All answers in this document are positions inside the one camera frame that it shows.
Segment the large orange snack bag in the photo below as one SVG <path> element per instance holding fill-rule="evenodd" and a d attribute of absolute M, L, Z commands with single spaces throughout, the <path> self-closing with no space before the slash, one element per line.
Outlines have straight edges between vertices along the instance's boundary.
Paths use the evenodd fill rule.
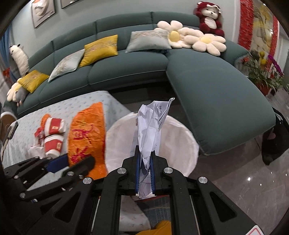
<path fill-rule="evenodd" d="M 101 102 L 79 111 L 71 122 L 68 135 L 69 166 L 92 156 L 95 163 L 88 176 L 94 180 L 106 177 L 105 134 L 104 111 Z"/>

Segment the white printed paper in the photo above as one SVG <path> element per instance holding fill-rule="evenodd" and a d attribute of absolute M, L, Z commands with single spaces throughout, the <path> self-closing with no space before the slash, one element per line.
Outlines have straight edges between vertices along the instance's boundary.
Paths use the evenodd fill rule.
<path fill-rule="evenodd" d="M 150 155 L 152 151 L 159 153 L 161 128 L 174 100 L 173 97 L 169 101 L 153 101 L 148 105 L 142 105 L 138 110 L 132 147 L 138 146 L 140 150 L 140 181 L 137 194 L 140 199 L 152 195 Z"/>

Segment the small orange wrapper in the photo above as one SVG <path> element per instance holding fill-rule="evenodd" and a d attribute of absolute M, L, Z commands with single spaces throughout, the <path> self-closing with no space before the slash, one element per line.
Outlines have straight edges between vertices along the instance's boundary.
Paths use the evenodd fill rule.
<path fill-rule="evenodd" d="M 50 114 L 45 114 L 42 119 L 41 119 L 41 124 L 40 127 L 41 128 L 45 128 L 45 123 L 47 122 L 47 119 L 50 118 L 51 115 Z"/>

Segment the white tissue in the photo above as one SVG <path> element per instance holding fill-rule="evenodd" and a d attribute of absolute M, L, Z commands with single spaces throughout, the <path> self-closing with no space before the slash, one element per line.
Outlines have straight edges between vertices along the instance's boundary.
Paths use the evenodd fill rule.
<path fill-rule="evenodd" d="M 46 157 L 45 149 L 43 146 L 40 145 L 30 146 L 30 148 L 28 149 L 28 155 L 30 158 L 39 157 L 40 159 L 43 159 Z"/>

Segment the white lined trash bin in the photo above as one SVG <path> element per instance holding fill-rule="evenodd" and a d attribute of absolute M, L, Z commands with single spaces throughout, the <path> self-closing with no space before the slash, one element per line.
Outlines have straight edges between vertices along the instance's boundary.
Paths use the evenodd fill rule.
<path fill-rule="evenodd" d="M 108 130 L 105 143 L 105 164 L 108 172 L 121 167 L 124 159 L 134 156 L 136 116 L 135 113 L 130 113 Z M 161 129 L 158 155 L 166 158 L 170 167 L 188 177 L 196 167 L 198 153 L 199 145 L 191 131 L 175 118 L 167 116 Z"/>

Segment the red white cup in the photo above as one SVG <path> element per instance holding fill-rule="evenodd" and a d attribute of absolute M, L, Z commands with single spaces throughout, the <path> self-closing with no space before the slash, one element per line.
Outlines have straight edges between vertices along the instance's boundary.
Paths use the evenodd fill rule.
<path fill-rule="evenodd" d="M 58 158 L 61 154 L 64 137 L 62 135 L 51 135 L 44 140 L 46 157 Z"/>
<path fill-rule="evenodd" d="M 44 128 L 45 137 L 62 134 L 65 133 L 65 131 L 66 131 L 66 122 L 64 119 L 52 117 L 47 119 Z"/>

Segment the red white cup upper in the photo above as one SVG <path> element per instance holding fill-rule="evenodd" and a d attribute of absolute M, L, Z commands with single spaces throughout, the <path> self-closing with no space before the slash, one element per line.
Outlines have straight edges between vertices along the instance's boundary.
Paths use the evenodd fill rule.
<path fill-rule="evenodd" d="M 44 128 L 45 137 L 62 134 L 65 133 L 65 131 L 66 131 L 66 122 L 64 119 L 52 117 L 47 119 Z"/>

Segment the grey silver cushion left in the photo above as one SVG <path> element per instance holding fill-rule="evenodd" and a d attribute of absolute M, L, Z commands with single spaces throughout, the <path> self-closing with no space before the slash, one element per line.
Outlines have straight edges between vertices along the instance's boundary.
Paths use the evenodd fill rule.
<path fill-rule="evenodd" d="M 75 71 L 82 60 L 84 53 L 85 49 L 82 49 L 63 58 L 53 69 L 50 77 L 48 78 L 48 83 L 59 76 Z"/>

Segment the grey silver cushion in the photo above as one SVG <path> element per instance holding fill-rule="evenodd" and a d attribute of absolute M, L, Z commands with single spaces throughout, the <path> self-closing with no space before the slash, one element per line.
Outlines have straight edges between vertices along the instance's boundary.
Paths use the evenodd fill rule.
<path fill-rule="evenodd" d="M 163 29 L 133 31 L 126 53 L 142 50 L 170 50 L 168 32 Z"/>
<path fill-rule="evenodd" d="M 59 76 L 75 71 L 82 60 L 84 53 L 85 49 L 82 49 L 63 58 L 53 69 L 50 77 L 48 78 L 48 83 Z"/>

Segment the yellow cushion centre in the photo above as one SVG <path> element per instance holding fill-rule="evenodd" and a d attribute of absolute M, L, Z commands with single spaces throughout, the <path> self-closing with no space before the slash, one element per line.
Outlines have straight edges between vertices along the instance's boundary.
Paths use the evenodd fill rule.
<path fill-rule="evenodd" d="M 85 67 L 94 62 L 118 55 L 118 35 L 108 36 L 84 45 L 84 55 L 79 67 Z"/>

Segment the blue curtain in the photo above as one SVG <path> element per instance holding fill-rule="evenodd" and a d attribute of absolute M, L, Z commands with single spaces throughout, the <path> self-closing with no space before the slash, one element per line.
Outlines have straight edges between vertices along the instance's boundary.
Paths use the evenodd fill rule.
<path fill-rule="evenodd" d="M 1 71 L 5 79 L 8 79 L 12 84 L 17 81 L 16 76 L 13 73 L 13 69 L 10 67 L 12 57 L 9 51 L 11 43 L 11 29 L 9 26 L 1 37 Z"/>

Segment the black bag on floor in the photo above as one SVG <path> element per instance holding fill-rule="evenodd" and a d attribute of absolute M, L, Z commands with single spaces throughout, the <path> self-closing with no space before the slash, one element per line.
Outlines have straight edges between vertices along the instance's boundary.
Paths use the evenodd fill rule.
<path fill-rule="evenodd" d="M 261 154 L 265 165 L 270 165 L 288 150 L 288 122 L 278 110 L 273 108 L 273 111 L 276 117 L 275 126 L 262 137 Z"/>

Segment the white flower pillow right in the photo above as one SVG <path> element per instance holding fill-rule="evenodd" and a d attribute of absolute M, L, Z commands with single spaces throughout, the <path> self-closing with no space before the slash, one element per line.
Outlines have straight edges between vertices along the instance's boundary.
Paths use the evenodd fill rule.
<path fill-rule="evenodd" d="M 184 37 L 185 43 L 191 45 L 192 49 L 198 52 L 207 52 L 213 56 L 220 56 L 227 50 L 226 40 L 221 36 L 204 34 L 203 36 L 187 35 Z"/>

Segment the potted flower plant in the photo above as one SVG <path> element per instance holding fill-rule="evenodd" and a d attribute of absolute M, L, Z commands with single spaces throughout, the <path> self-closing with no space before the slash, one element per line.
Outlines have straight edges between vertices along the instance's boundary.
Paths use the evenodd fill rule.
<path fill-rule="evenodd" d="M 264 51 L 251 50 L 250 54 L 241 59 L 241 65 L 247 78 L 266 97 L 269 93 L 275 95 L 281 87 L 288 88 L 284 73 L 272 55 Z"/>

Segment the red white plush bear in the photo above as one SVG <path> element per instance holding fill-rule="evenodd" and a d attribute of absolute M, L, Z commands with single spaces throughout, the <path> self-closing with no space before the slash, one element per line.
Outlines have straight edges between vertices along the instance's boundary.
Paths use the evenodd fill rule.
<path fill-rule="evenodd" d="M 221 12 L 218 5 L 200 1 L 197 3 L 195 15 L 199 18 L 199 29 L 201 32 L 224 37 L 222 23 L 219 20 Z"/>

